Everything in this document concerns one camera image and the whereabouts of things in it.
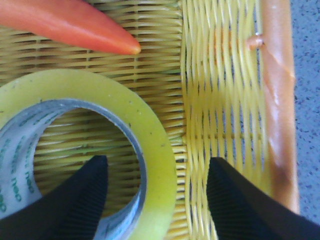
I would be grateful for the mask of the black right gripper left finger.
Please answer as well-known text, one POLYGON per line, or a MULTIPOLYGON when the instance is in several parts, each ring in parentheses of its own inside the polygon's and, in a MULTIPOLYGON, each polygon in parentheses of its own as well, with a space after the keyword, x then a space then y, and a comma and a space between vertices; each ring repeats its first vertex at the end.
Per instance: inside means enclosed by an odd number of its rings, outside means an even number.
POLYGON ((53 191, 0 221, 2 240, 92 240, 108 191, 108 160, 96 155, 53 191))

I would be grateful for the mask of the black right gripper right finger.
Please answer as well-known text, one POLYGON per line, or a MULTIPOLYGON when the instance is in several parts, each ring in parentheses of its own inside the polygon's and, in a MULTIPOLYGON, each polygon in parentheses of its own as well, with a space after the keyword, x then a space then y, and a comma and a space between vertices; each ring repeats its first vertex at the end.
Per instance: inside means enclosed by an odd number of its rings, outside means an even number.
POLYGON ((320 226, 284 207, 234 169, 212 157, 206 195, 220 240, 318 240, 320 226))

